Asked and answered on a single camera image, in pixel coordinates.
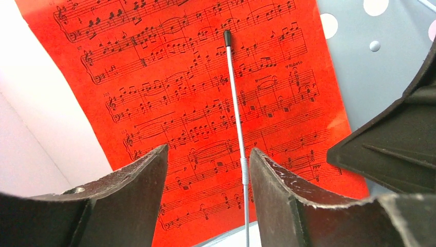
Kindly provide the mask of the red sheet music paper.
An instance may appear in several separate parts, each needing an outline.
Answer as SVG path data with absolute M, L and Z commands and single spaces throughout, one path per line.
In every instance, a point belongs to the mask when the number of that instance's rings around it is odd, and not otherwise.
M 362 199 L 326 162 L 351 132 L 316 1 L 17 1 L 68 82 L 110 166 L 167 145 L 154 246 L 193 246 L 244 223 L 240 147 Z

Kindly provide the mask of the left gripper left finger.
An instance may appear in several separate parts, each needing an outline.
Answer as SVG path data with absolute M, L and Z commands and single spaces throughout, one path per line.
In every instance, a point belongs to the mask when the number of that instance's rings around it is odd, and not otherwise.
M 168 168 L 161 145 L 59 195 L 1 194 L 1 246 L 151 246 Z

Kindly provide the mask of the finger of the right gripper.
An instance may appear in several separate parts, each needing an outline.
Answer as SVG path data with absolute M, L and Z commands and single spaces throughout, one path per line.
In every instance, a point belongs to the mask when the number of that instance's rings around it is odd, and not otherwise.
M 435 46 L 401 98 L 331 147 L 329 164 L 398 193 L 435 193 Z

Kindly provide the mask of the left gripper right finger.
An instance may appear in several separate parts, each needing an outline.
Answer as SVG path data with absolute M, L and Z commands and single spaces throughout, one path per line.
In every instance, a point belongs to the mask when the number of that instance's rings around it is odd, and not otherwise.
M 263 246 L 435 246 L 435 195 L 356 200 L 286 170 L 258 148 L 249 166 Z

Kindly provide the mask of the light blue music stand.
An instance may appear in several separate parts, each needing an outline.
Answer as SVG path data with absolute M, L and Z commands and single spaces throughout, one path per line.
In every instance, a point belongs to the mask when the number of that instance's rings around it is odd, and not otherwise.
M 410 84 L 435 38 L 435 1 L 318 1 L 352 131 Z

